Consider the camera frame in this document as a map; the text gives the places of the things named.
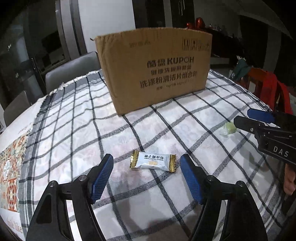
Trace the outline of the person's hand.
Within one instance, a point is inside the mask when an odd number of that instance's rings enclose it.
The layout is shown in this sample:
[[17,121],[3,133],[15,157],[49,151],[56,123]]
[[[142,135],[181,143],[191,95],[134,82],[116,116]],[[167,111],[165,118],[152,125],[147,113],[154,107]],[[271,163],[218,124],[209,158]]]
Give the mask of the person's hand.
[[295,191],[295,171],[290,164],[285,165],[283,189],[287,195],[292,195]]

